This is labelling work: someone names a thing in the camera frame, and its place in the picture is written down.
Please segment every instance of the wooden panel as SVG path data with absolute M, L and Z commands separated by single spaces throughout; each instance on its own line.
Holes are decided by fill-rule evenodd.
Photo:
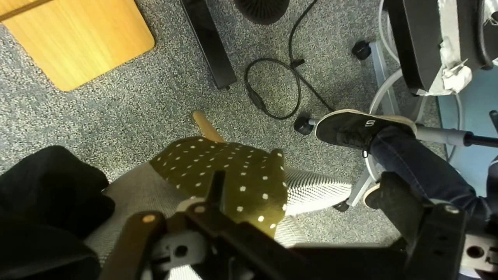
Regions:
M 153 47 L 133 0 L 54 0 L 3 24 L 60 91 Z
M 51 0 L 0 0 L 0 22 L 48 2 Z

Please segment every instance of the gray carpet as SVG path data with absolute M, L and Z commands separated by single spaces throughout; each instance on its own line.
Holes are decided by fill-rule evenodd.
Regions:
M 247 22 L 231 2 L 208 0 L 239 80 L 252 60 L 286 60 L 289 30 L 308 4 L 290 2 L 280 22 L 258 27 Z M 292 131 L 292 120 L 269 120 L 248 105 L 242 83 L 216 91 L 177 0 L 138 0 L 138 5 L 155 49 L 71 94 L 57 92 L 0 29 L 0 172 L 43 147 L 63 145 L 116 180 L 169 142 L 195 136 L 189 114 L 202 110 L 230 142 L 281 148 L 287 166 L 329 175 L 337 183 L 354 183 L 360 175 L 359 153 L 298 136 Z M 376 5 L 322 0 L 297 32 L 295 57 L 306 60 L 298 71 L 336 108 L 364 111 L 374 92 L 371 68 L 357 63 L 350 47 L 357 40 L 374 40 Z M 295 86 L 289 75 L 269 66 L 258 71 L 252 77 L 256 89 L 270 92 L 273 100 L 269 103 L 280 110 L 290 108 Z M 301 110 L 315 117 L 325 113 L 308 91 L 303 91 Z M 434 103 L 429 111 L 429 122 L 437 125 Z M 345 215 L 323 211 L 295 222 L 317 243 L 370 245 L 396 236 L 382 215 L 362 208 Z

